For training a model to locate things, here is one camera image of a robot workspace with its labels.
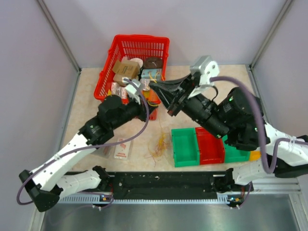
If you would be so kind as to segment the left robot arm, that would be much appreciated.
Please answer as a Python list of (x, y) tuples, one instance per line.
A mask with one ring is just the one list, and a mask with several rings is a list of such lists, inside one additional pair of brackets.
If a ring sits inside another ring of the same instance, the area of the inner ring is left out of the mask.
[(114, 130), (134, 118), (149, 122), (155, 107), (146, 100), (129, 100), (123, 104), (119, 96), (110, 95), (98, 106), (98, 113), (79, 129), (71, 141), (47, 162), (31, 171), (19, 174), (22, 188), (39, 212), (54, 207), (62, 198), (75, 193), (93, 193), (112, 200), (110, 176), (105, 168), (95, 166), (83, 172), (70, 169), (100, 147), (110, 146)]

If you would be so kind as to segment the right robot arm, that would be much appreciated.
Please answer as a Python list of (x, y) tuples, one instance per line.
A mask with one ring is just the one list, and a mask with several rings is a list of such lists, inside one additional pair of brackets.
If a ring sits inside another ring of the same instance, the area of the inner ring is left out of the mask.
[[(216, 81), (235, 84), (219, 104), (202, 94)], [(223, 177), (214, 179), (215, 191), (234, 191), (268, 174), (283, 179), (307, 174), (307, 136), (288, 135), (265, 121), (260, 99), (235, 78), (195, 73), (172, 81), (156, 80), (149, 86), (170, 116), (183, 112), (213, 136), (224, 138), (226, 145), (242, 151), (260, 151), (259, 160), (230, 168)]]

